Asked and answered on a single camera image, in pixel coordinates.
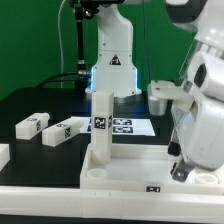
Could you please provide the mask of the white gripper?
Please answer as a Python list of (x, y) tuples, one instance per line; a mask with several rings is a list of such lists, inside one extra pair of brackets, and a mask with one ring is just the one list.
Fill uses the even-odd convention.
[(148, 96), (149, 111), (156, 116), (172, 102), (168, 153), (182, 156), (170, 171), (175, 181), (185, 182), (194, 167), (213, 171), (224, 165), (224, 59), (199, 51), (181, 85), (153, 80)]

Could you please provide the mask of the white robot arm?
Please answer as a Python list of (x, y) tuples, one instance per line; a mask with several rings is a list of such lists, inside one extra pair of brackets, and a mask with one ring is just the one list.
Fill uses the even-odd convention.
[[(98, 60), (86, 92), (112, 91), (118, 99), (140, 93), (132, 64), (133, 26), (119, 4), (140, 0), (70, 0), (76, 19), (98, 18)], [(182, 84), (153, 80), (149, 110), (162, 115), (173, 102), (168, 153), (180, 160), (171, 175), (183, 182), (194, 168), (215, 171), (224, 165), (224, 0), (164, 0), (171, 23), (195, 34), (181, 70)]]

